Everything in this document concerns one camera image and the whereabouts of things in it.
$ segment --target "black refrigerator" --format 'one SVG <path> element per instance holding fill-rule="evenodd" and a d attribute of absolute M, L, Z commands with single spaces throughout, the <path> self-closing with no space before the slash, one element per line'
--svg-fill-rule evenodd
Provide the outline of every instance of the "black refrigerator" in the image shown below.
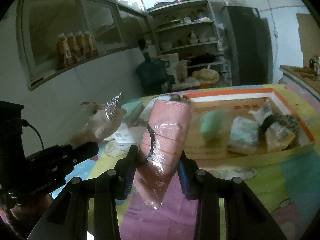
<path fill-rule="evenodd" d="M 268 22 L 258 9 L 228 6 L 222 9 L 231 63 L 232 85 L 272 82 L 272 49 Z"/>

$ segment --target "black cable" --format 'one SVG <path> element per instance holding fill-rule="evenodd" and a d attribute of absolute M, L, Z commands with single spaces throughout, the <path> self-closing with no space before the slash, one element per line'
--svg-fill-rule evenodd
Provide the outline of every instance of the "black cable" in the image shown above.
<path fill-rule="evenodd" d="M 23 127 L 28 127 L 28 126 L 29 126 L 30 128 L 32 128 L 32 129 L 36 132 L 36 134 L 38 135 L 38 137 L 39 137 L 39 139 L 40 139 L 41 147 L 42 147 L 42 149 L 44 150 L 43 141 L 42 141 L 42 138 L 41 138 L 41 136 L 40 136 L 40 133 L 37 131 L 37 129 L 34 128 L 31 124 L 29 124 L 27 120 L 22 119 L 21 121 L 22 121 L 22 126 L 23 126 Z"/>

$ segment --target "box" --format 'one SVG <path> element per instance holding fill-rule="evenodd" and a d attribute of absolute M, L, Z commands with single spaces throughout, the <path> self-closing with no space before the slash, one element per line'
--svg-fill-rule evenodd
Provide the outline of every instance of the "box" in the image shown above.
<path fill-rule="evenodd" d="M 315 139 L 300 119 L 299 146 L 280 152 L 267 152 L 265 140 L 260 140 L 254 155 L 244 156 L 227 151 L 231 124 L 237 116 L 254 120 L 249 110 L 261 108 L 270 99 L 274 112 L 298 116 L 282 96 L 272 88 L 231 89 L 185 94 L 195 108 L 190 123 L 184 151 L 188 158 L 196 160 L 204 169 L 228 169 L 257 167 L 278 163 L 294 155 L 307 153 L 313 148 Z M 199 119 L 206 111 L 225 111 L 220 138 L 205 142 L 199 133 Z"/>

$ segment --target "plastic bag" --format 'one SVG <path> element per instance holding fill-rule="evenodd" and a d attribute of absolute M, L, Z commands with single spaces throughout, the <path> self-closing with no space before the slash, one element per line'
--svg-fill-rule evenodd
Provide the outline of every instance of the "plastic bag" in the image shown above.
<path fill-rule="evenodd" d="M 254 154 L 259 140 L 259 124 L 256 121 L 238 116 L 231 126 L 227 149 L 245 155 Z"/>
<path fill-rule="evenodd" d="M 248 113 L 253 115 L 253 117 L 256 119 L 256 121 L 259 123 L 259 125 L 262 125 L 263 121 L 269 115 L 273 114 L 272 108 L 270 106 L 270 101 L 267 100 L 259 110 L 257 110 L 257 111 L 251 110 Z"/>
<path fill-rule="evenodd" d="M 210 84 L 215 84 L 220 79 L 220 75 L 217 71 L 213 69 L 206 69 L 206 68 L 203 68 L 199 71 L 193 71 L 192 76 L 196 79 L 208 81 L 210 82 Z"/>
<path fill-rule="evenodd" d="M 273 123 L 266 130 L 266 141 L 268 152 L 279 152 L 291 143 L 295 134 L 289 129 L 281 126 L 278 122 Z"/>
<path fill-rule="evenodd" d="M 193 108 L 177 101 L 154 102 L 140 146 L 134 186 L 145 204 L 158 209 L 176 172 Z"/>

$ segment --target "plastic wrapper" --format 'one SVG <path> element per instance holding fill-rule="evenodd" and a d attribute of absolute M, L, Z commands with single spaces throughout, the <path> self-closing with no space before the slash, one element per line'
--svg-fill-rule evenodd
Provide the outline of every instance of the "plastic wrapper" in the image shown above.
<path fill-rule="evenodd" d="M 295 134 L 278 122 L 273 123 L 266 130 L 268 152 L 279 152 L 288 147 Z"/>
<path fill-rule="evenodd" d="M 251 110 L 249 114 L 252 114 L 262 127 L 269 126 L 267 129 L 264 128 L 260 131 L 262 134 L 265 132 L 268 152 L 281 151 L 287 147 L 297 146 L 299 136 L 299 119 L 297 117 L 274 113 L 269 100 L 259 110 Z"/>
<path fill-rule="evenodd" d="M 138 156 L 134 186 L 145 204 L 158 209 L 176 172 L 193 108 L 187 102 L 154 102 Z"/>
<path fill-rule="evenodd" d="M 263 124 L 263 121 L 269 116 L 273 114 L 271 105 L 270 105 L 270 101 L 267 100 L 263 106 L 257 110 L 251 110 L 249 111 L 249 114 L 252 114 L 253 117 L 256 119 L 256 121 L 259 123 L 259 125 Z"/>
<path fill-rule="evenodd" d="M 256 121 L 238 116 L 231 126 L 227 149 L 245 155 L 254 154 L 259 140 L 259 124 Z"/>

